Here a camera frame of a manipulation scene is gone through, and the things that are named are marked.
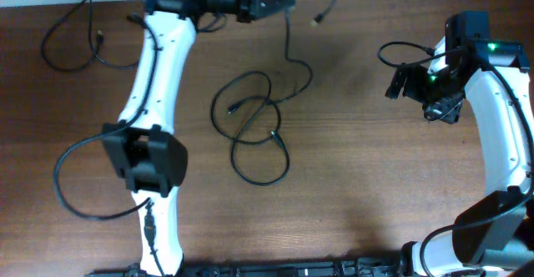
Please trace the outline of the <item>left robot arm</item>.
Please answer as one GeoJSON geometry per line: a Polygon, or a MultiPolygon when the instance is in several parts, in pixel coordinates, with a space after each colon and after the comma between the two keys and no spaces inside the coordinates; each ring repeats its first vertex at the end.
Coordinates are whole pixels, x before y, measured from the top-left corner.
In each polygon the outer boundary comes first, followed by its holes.
{"type": "Polygon", "coordinates": [[[206,13],[250,23],[292,8],[295,0],[144,0],[144,44],[131,94],[117,123],[106,123],[103,146],[135,202],[142,235],[137,275],[177,276],[177,200],[188,166],[187,149],[174,137],[174,108],[197,23],[206,13]]]}

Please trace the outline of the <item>black cable gold plug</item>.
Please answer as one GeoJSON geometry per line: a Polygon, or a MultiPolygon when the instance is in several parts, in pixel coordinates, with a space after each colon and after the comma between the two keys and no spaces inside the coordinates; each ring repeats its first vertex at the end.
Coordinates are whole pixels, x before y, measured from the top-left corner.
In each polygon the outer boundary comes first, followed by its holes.
{"type": "Polygon", "coordinates": [[[100,56],[100,50],[104,43],[104,35],[101,31],[93,33],[93,0],[82,0],[81,2],[75,4],[67,13],[65,13],[58,21],[56,21],[50,29],[45,33],[41,43],[40,43],[40,56],[41,59],[54,71],[61,73],[78,73],[87,69],[95,62],[103,64],[107,68],[117,69],[117,70],[130,70],[138,67],[139,61],[129,64],[116,64],[111,63],[100,56]],[[47,55],[47,43],[53,36],[53,34],[64,25],[68,19],[74,15],[79,9],[82,8],[85,4],[88,4],[88,27],[87,27],[87,41],[88,48],[90,51],[90,56],[81,64],[71,68],[60,67],[56,65],[47,55]]]}

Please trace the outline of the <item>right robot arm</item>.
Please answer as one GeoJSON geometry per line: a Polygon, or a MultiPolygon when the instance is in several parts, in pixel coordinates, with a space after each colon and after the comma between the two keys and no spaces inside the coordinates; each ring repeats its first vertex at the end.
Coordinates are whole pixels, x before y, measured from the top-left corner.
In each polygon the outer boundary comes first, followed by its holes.
{"type": "Polygon", "coordinates": [[[446,20],[426,58],[398,63],[386,90],[420,103],[429,122],[454,124],[471,105],[485,165],[485,195],[456,220],[405,244],[398,276],[533,273],[533,113],[524,47],[494,40],[485,12],[446,20]]]}

